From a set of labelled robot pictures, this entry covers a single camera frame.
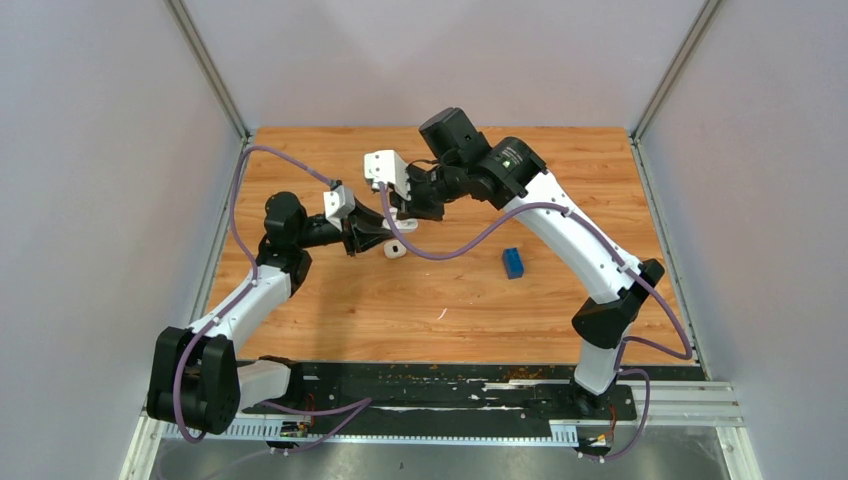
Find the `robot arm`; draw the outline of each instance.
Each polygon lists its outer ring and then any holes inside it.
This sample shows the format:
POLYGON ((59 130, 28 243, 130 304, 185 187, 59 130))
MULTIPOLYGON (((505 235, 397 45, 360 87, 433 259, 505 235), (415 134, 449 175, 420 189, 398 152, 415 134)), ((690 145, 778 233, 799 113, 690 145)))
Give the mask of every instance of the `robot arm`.
MULTIPOLYGON (((159 335, 147 397, 150 417, 175 422, 173 386, 179 359, 189 341, 210 321, 214 326, 192 349, 181 377, 180 404, 188 427, 220 434, 238 411, 263 400, 299 401, 294 382, 302 375, 297 364, 262 357, 239 366, 236 352, 259 324, 300 288, 312 264, 307 248, 342 243, 348 255, 354 256, 393 238, 384 226, 385 218, 360 204, 353 191, 341 184, 324 193, 324 214, 310 217, 294 194, 272 196, 265 204, 264 224, 256 277, 249 273, 211 313, 188 328, 168 327, 159 335)), ((411 232, 416 227, 414 219, 400 221, 401 231, 411 232)))
POLYGON ((583 339, 575 381, 590 395, 603 394, 615 379, 621 339, 648 296, 627 269, 656 285, 664 269, 656 260, 640 262, 601 232, 624 260, 624 267, 592 233, 571 215, 596 226, 572 201, 545 162, 523 141, 513 137, 491 147, 458 108, 448 108, 419 129, 430 147, 435 166, 425 171, 407 165, 391 150, 367 154, 365 178, 373 190, 383 183, 392 188, 390 202, 399 218, 441 220, 444 204, 470 195, 509 212, 531 203, 556 203, 569 214, 531 209, 516 218, 538 235, 576 274, 589 299, 572 324, 583 339))

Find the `blue block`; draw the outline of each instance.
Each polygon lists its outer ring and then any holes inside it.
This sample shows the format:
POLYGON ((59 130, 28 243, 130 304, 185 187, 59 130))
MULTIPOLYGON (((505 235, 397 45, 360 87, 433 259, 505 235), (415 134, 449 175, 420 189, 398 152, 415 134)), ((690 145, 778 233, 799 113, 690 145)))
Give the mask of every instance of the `blue block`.
POLYGON ((521 263, 521 256, 518 254, 517 248, 504 250, 501 259, 503 259, 504 268, 506 268, 507 278, 514 280, 524 276, 524 264, 521 263))

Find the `wooden tabletop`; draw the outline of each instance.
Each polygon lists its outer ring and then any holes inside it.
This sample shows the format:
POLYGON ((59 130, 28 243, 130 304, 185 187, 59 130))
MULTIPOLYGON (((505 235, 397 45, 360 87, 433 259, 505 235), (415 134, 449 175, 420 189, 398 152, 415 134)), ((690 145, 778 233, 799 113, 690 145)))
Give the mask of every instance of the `wooden tabletop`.
MULTIPOLYGON (((639 258, 662 258, 651 215, 621 128, 485 128, 494 145, 513 135, 548 164, 569 196, 619 245, 639 258)), ((281 149, 351 186, 375 210, 362 175, 362 156, 397 150, 407 161, 431 158, 416 128, 262 128, 257 145, 281 149)), ((236 224, 255 249, 266 199, 291 191, 312 215, 323 211, 326 187, 264 152, 254 153, 236 208, 236 224)), ((470 198, 447 205, 445 220, 421 221, 409 238, 431 252, 464 245, 501 213, 470 198)), ((341 245, 310 250, 306 282, 256 330, 239 353, 295 360, 381 362, 574 363, 580 338, 571 317, 586 300, 577 277, 518 222, 508 222, 466 255, 433 262, 407 254, 389 260, 382 248, 354 258, 341 245), (517 247, 523 278, 508 280, 504 248, 517 247)), ((227 239, 210 298, 217 305, 248 272, 248 262, 227 239)), ((677 310, 666 275, 658 290, 677 310)), ((659 306, 648 300, 635 335, 680 348, 659 306)), ((628 363, 679 363, 641 345, 628 347, 628 363)))

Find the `gray floor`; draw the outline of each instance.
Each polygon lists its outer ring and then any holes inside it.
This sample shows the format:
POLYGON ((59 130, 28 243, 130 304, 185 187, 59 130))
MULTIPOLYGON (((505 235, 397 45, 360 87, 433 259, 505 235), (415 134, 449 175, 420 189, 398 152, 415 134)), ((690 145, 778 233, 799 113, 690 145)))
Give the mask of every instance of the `gray floor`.
MULTIPOLYGON (((632 429, 616 431, 619 448, 632 429)), ((199 445, 170 441, 160 451, 168 480, 201 479, 245 455, 268 451, 262 442, 206 440, 199 445)), ((151 476, 156 479, 154 471, 151 476)), ((294 454, 261 455, 216 476, 234 479, 681 479, 729 480, 715 430, 649 427, 626 456, 604 465, 578 459, 571 449, 366 445, 328 443, 294 454)))

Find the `white wall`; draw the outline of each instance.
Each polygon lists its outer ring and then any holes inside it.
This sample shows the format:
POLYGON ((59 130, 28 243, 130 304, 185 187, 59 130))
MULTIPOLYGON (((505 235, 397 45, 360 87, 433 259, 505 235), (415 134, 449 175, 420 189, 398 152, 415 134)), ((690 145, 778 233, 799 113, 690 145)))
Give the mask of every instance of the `white wall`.
POLYGON ((237 139, 164 2, 0 10, 0 476, 114 479, 237 139))
POLYGON ((764 477, 848 469, 848 3, 728 1, 644 142, 764 477))
POLYGON ((245 121, 634 127, 702 0, 186 0, 245 121))

